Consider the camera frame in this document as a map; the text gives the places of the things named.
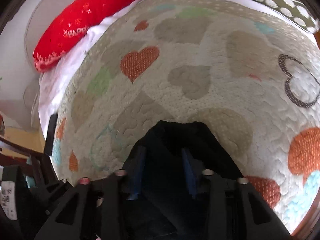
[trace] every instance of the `beige heart pattern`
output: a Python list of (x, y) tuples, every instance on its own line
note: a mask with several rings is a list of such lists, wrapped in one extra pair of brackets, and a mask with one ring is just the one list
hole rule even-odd
[(89, 118), (96, 99), (94, 95), (78, 91), (72, 102), (71, 117), (76, 131)]

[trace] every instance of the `bed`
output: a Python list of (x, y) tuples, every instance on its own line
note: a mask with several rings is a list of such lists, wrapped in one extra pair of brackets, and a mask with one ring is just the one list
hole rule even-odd
[(104, 177), (157, 121), (201, 121), (305, 239), (318, 219), (319, 59), (313, 35), (252, 0), (136, 0), (40, 77), (45, 136), (59, 113), (55, 171)]

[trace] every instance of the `white sheet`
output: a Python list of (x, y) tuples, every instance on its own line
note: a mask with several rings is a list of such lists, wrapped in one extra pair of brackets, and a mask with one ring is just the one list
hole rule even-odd
[[(70, 52), (61, 58), (56, 67), (44, 73), (40, 77), (39, 117), (45, 138), (47, 136), (50, 116), (58, 111), (64, 92), (74, 73), (78, 70), (82, 61), (84, 60), (86, 53), (98, 41), (98, 39), (109, 28), (109, 26), (111, 26), (112, 23), (129, 12), (140, 1), (141, 0), (134, 1), (131, 5), (117, 12), (112, 17), (106, 17), (99, 25), (91, 27), (86, 36), (84, 36), (79, 43), (76, 44), (73, 49), (71, 49)], [(314, 44), (317, 44), (314, 36), (311, 33), (305, 32), (303, 29), (299, 28), (280, 13), (263, 4), (252, 0), (228, 1), (233, 1), (248, 8), (273, 15), (295, 27), (301, 31), (302, 35), (304, 35), (306, 38), (309, 38)]]

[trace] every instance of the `yellow wall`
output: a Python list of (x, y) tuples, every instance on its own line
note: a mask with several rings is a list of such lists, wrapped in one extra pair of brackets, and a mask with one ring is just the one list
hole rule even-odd
[[(20, 130), (17, 128), (6, 127), (4, 138), (20, 146), (23, 146), (25, 148), (29, 148), (41, 153), (43, 152), (43, 149), (44, 149), (44, 138), (41, 131), (26, 132), (24, 130)], [(2, 153), (8, 156), (27, 158), (27, 156), (15, 153), (7, 149), (3, 149)]]

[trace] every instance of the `black outline heart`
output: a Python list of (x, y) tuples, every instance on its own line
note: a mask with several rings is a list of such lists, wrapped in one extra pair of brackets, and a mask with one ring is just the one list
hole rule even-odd
[[(292, 93), (291, 89), (290, 89), (290, 81), (292, 80), (292, 78), (294, 78), (294, 76), (288, 71), (287, 67), (285, 66), (285, 61), (287, 59), (291, 59), (297, 63), (299, 63), (300, 65), (302, 65), (306, 70), (308, 70), (300, 61), (296, 60), (294, 57), (290, 57), (288, 55), (285, 54), (280, 54), (279, 58), (278, 58), (278, 62), (279, 62), (279, 67), (281, 68), (281, 70), (289, 77), (284, 84), (284, 91), (287, 94), (288, 98), (292, 101), (292, 103), (294, 103), (295, 105), (299, 106), (299, 107), (304, 107), (304, 108), (309, 108), (312, 107), (317, 101), (318, 98), (320, 96), (320, 91), (318, 93), (318, 95), (316, 96), (316, 99), (310, 103), (305, 103), (302, 102), (301, 100), (297, 99), (297, 97)], [(317, 82), (317, 84), (320, 87), (320, 83), (319, 81), (313, 76), (313, 78), (315, 79), (315, 81)]]

